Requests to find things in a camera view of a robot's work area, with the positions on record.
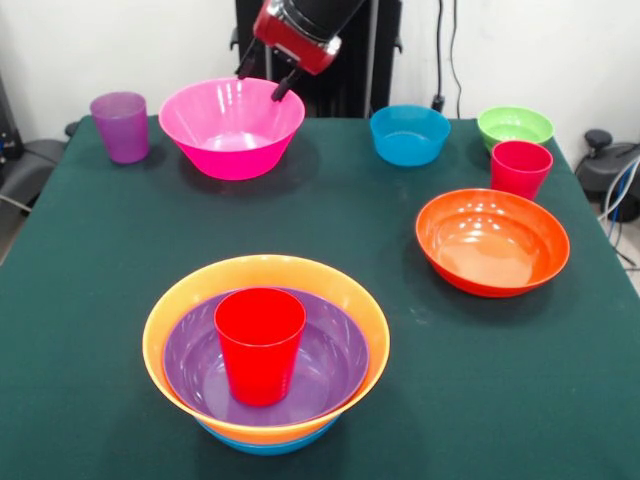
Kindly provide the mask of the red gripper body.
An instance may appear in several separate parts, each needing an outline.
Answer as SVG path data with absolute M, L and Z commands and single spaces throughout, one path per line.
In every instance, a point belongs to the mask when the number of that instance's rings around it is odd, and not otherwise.
M 265 46 L 283 53 L 295 67 L 311 75 L 326 70 L 337 57 L 341 39 L 319 40 L 297 26 L 284 1 L 265 1 L 254 22 L 253 34 Z

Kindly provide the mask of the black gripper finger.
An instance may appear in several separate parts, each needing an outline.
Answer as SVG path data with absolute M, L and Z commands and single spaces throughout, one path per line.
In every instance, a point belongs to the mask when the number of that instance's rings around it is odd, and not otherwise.
M 287 92 L 303 75 L 303 70 L 299 68 L 293 69 L 287 76 L 285 76 L 275 88 L 271 94 L 271 100 L 274 102 L 280 102 L 283 100 Z
M 258 55 L 259 44 L 256 38 L 252 38 L 237 68 L 237 78 L 243 80 L 252 73 Z

